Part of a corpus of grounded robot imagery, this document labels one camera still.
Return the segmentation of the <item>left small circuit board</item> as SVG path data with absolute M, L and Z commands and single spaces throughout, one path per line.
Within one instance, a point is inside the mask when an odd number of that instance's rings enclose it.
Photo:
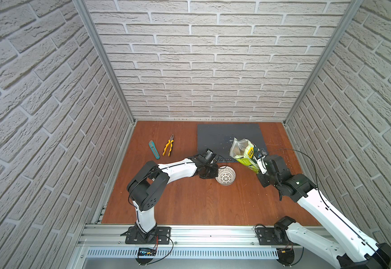
M 138 257 L 154 257 L 157 253 L 156 248 L 139 248 L 137 252 Z

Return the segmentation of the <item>green oats bag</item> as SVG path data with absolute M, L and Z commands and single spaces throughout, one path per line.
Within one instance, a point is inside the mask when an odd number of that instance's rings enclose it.
M 230 157 L 258 174 L 260 172 L 256 159 L 256 153 L 258 151 L 257 146 L 250 140 L 238 140 L 237 138 L 234 138 L 230 149 Z

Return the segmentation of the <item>aluminium corner post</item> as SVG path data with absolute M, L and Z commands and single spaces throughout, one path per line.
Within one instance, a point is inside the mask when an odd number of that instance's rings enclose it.
M 114 88 L 115 92 L 117 93 L 118 99 L 120 100 L 121 105 L 123 106 L 123 109 L 129 118 L 129 121 L 132 125 L 135 125 L 137 123 L 137 120 L 134 118 L 133 114 L 131 113 L 130 107 L 127 103 L 127 100 L 123 94 L 123 91 L 120 87 L 118 78 L 114 72 L 114 69 L 112 67 L 111 61 L 108 57 L 108 54 L 105 50 L 105 47 L 101 41 L 100 35 L 96 29 L 96 25 L 93 22 L 93 19 L 91 17 L 91 14 L 89 12 L 89 9 L 87 8 L 87 5 L 85 1 L 82 0 L 74 0 L 74 5 L 78 11 L 78 14 L 87 30 L 87 33 L 89 37 L 91 38 L 91 41 L 93 43 L 94 48 L 96 49 L 99 59 L 106 71 L 106 74 L 108 75 L 110 82 L 112 84 L 112 87 Z
M 336 46 L 338 45 L 339 41 L 341 40 L 343 34 L 348 29 L 349 25 L 351 24 L 353 18 L 355 17 L 357 11 L 361 7 L 363 3 L 363 0 L 353 0 L 350 1 L 346 11 L 344 12 L 341 20 L 339 21 L 339 24 L 333 31 L 333 34 L 329 41 L 327 42 L 327 45 L 325 46 L 323 52 L 320 55 L 320 58 L 318 59 L 317 63 L 315 64 L 314 69 L 311 71 L 310 76 L 306 80 L 306 83 L 304 84 L 302 90 L 300 91 L 295 103 L 293 104 L 291 110 L 289 111 L 286 119 L 283 121 L 283 125 L 287 127 L 295 115 L 297 109 L 299 108 L 300 104 L 302 103 L 304 97 L 306 96 L 307 92 L 310 90 L 312 84 L 316 80 L 319 72 L 323 69 L 324 65 L 330 58 L 331 54 L 334 52 Z

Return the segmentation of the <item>dark grey network switch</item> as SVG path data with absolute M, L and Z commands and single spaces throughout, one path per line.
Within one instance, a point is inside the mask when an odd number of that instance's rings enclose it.
M 236 163 L 230 156 L 233 139 L 248 139 L 258 147 L 263 154 L 268 155 L 259 124 L 233 123 L 233 124 L 198 124 L 197 126 L 197 152 L 204 153 L 210 149 L 217 154 L 219 163 Z

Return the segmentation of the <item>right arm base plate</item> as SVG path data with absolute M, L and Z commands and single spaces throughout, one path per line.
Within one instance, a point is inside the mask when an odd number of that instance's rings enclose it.
M 254 228 L 255 235 L 259 245 L 271 246 L 290 246 L 294 242 L 290 241 L 286 232 L 282 228 L 256 226 Z

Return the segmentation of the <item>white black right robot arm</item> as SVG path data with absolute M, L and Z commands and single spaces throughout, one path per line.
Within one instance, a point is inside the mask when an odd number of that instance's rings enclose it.
M 309 212 L 334 238 L 329 241 L 286 216 L 276 223 L 279 234 L 321 257 L 336 269 L 389 269 L 391 246 L 378 243 L 340 213 L 317 185 L 303 174 L 291 174 L 278 155 L 255 155 L 262 186 L 274 186 Z

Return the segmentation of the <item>teal utility knife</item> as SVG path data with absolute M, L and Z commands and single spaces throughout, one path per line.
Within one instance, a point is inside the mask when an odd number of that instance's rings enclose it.
M 150 140 L 148 145 L 149 145 L 149 148 L 151 149 L 152 153 L 154 154 L 155 158 L 157 160 L 160 159 L 160 155 L 158 153 L 158 150 L 156 149 L 156 145 L 155 145 L 154 141 Z

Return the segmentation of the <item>yellow black pliers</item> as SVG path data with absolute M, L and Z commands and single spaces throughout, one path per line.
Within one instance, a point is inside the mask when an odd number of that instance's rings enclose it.
M 171 152 L 173 150 L 173 142 L 174 142 L 174 134 L 172 134 L 170 136 L 170 138 L 168 139 L 168 142 L 167 144 L 165 145 L 164 147 L 164 150 L 163 150 L 163 153 L 162 155 L 165 156 L 166 155 L 166 151 L 168 150 L 168 156 L 171 155 Z

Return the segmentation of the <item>aluminium right corner post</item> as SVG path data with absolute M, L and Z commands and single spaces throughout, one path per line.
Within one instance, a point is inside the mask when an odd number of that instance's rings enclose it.
M 283 121 L 283 125 L 287 127 L 295 115 L 297 109 L 299 108 L 300 104 L 302 103 L 304 97 L 306 96 L 307 92 L 310 90 L 312 84 L 316 80 L 319 72 L 323 69 L 324 65 L 330 58 L 331 54 L 334 52 L 336 46 L 338 45 L 339 41 L 341 40 L 343 34 L 348 29 L 349 25 L 351 24 L 353 18 L 355 17 L 357 11 L 361 7 L 363 3 L 363 0 L 353 0 L 350 1 L 346 11 L 344 12 L 341 20 L 339 21 L 339 24 L 333 31 L 333 34 L 329 41 L 327 42 L 327 45 L 325 46 L 323 52 L 320 55 L 320 58 L 318 59 L 317 63 L 315 64 L 314 69 L 311 71 L 310 76 L 306 80 L 306 83 L 304 84 L 302 90 L 300 91 L 295 103 L 293 104 L 291 110 L 289 111 L 286 119 Z

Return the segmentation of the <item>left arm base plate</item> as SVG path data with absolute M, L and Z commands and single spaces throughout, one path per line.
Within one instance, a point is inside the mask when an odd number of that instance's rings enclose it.
M 149 232 L 143 232 L 137 225 L 131 226 L 126 232 L 121 234 L 125 236 L 126 244 L 159 244 L 168 245 L 172 228 L 170 226 L 155 226 Z

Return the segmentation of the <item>aluminium left corner post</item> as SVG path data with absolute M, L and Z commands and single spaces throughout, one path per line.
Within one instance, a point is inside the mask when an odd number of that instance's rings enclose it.
M 96 49 L 99 59 L 106 71 L 106 74 L 108 75 L 110 82 L 112 84 L 112 87 L 114 88 L 115 92 L 117 93 L 118 99 L 120 100 L 121 105 L 123 106 L 123 109 L 129 118 L 129 121 L 132 125 L 135 125 L 137 123 L 137 120 L 134 118 L 133 114 L 131 113 L 130 107 L 127 103 L 127 100 L 123 94 L 123 91 L 120 87 L 118 78 L 114 72 L 114 69 L 112 67 L 111 61 L 108 57 L 108 54 L 105 50 L 105 47 L 101 41 L 100 35 L 96 29 L 96 25 L 93 22 L 93 19 L 91 17 L 91 14 L 89 12 L 89 9 L 87 8 L 87 5 L 85 1 L 82 0 L 74 0 L 74 5 L 78 11 L 78 14 L 87 30 L 87 33 L 89 37 L 91 38 L 91 41 L 93 43 L 94 48 Z

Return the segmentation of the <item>aluminium front rail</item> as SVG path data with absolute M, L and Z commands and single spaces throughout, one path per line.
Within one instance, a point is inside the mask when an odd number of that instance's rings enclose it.
M 265 247 L 290 247 L 291 243 L 278 244 L 271 235 L 264 239 L 255 233 L 253 226 L 218 226 L 218 225 L 170 225 L 169 237 L 172 242 L 168 247 L 258 247 L 259 239 Z M 126 243 L 130 225 L 99 224 L 86 225 L 78 239 L 78 246 L 90 247 L 129 247 Z

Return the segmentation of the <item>right black round connector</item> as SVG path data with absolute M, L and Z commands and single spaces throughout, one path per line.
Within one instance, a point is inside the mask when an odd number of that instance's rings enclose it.
M 295 251 L 292 249 L 277 249 L 278 262 L 283 266 L 290 266 L 295 260 Z

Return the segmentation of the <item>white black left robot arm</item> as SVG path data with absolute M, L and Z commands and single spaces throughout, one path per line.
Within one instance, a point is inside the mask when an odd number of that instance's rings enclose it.
M 157 225 L 154 207 L 169 183 L 183 178 L 199 176 L 213 179 L 218 176 L 216 154 L 207 150 L 182 161 L 157 164 L 149 161 L 127 185 L 129 202 L 136 209 L 136 226 L 147 234 Z

